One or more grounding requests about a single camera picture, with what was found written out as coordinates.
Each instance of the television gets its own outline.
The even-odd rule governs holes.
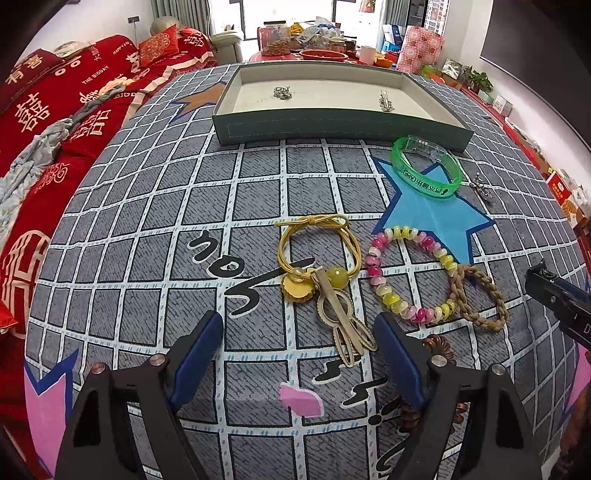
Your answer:
[[[589,0],[494,0],[480,57],[544,100],[591,150]]]

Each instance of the red bedding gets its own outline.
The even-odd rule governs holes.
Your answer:
[[[139,55],[127,37],[114,35],[84,49],[46,74],[0,116],[0,176],[34,135],[75,113],[119,76],[139,73]]]
[[[137,59],[135,55],[137,51],[129,42],[133,49],[131,51],[130,45],[127,45],[124,39],[125,37],[117,35],[102,41],[102,47],[106,48],[107,45],[110,45],[109,48],[106,48],[106,53],[103,54],[105,57],[109,56],[114,59],[117,67],[113,67],[111,64],[105,65],[107,69],[99,74],[100,81],[95,81],[96,79],[92,78],[92,75],[89,80],[89,75],[82,73],[82,71],[89,71],[88,66],[85,70],[80,69],[78,71],[80,74],[76,72],[74,75],[72,72],[82,66],[82,63],[76,67],[70,63],[66,73],[57,78],[57,81],[51,75],[46,76],[27,92],[26,95],[38,93],[37,98],[47,101],[48,104],[45,106],[48,106],[48,109],[46,111],[51,112],[51,116],[45,120],[38,116],[39,122],[32,130],[23,128],[23,124],[18,123],[18,118],[12,118],[13,109],[0,117],[0,128],[11,128],[11,135],[17,138],[15,143],[22,145],[13,147],[3,134],[0,140],[0,175],[5,173],[14,157],[26,146],[33,134],[41,132],[50,123],[69,116],[80,108],[82,99],[78,90],[81,90],[84,95],[89,95],[94,90],[100,89],[108,80],[118,76],[119,73],[118,75],[112,74],[115,71],[123,71],[124,76],[133,76],[133,74],[126,74],[135,68],[135,63],[132,64],[127,57]],[[42,471],[37,463],[28,431],[22,361],[26,319],[41,263],[68,201],[94,161],[121,126],[136,113],[139,107],[179,73],[217,65],[207,37],[201,33],[180,38],[178,43],[179,53],[164,57],[139,72],[135,76],[134,83],[128,85],[124,92],[110,98],[93,111],[91,116],[87,117],[71,134],[70,138],[63,143],[56,162],[47,168],[25,197],[2,255],[0,255],[0,297],[3,304],[12,313],[13,319],[9,324],[6,322],[7,316],[0,316],[0,329],[12,327],[11,333],[0,335],[0,352],[2,352],[0,354],[0,423],[4,422],[10,425],[12,436],[38,478],[46,476],[40,473]],[[94,61],[92,56],[87,55],[88,52],[90,49],[80,54],[82,60],[86,59],[86,63]],[[127,61],[128,65],[125,65],[122,59]],[[55,103],[51,100],[53,95],[57,99]]]

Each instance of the orange star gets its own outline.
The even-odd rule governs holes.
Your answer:
[[[226,84],[224,82],[217,82],[202,92],[192,93],[191,95],[173,100],[170,103],[176,103],[177,105],[183,106],[183,108],[181,108],[177,115],[173,118],[173,121],[181,118],[183,115],[187,115],[187,113],[195,111],[197,108],[200,108],[204,105],[215,105],[221,97],[224,88],[226,88]]]

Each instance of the curtain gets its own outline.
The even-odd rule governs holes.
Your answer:
[[[408,10],[410,9],[410,0],[384,0],[379,16],[378,39],[376,49],[379,51],[384,44],[384,31],[382,25],[401,25],[407,26]]]
[[[175,17],[187,27],[196,28],[206,35],[212,33],[209,0],[152,0],[154,18]]]
[[[382,25],[401,25],[406,27],[410,0],[384,0]]]

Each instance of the pink gift bag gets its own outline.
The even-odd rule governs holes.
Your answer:
[[[431,30],[415,25],[407,28],[396,69],[399,72],[419,74],[423,65],[437,63],[443,48],[443,37]]]

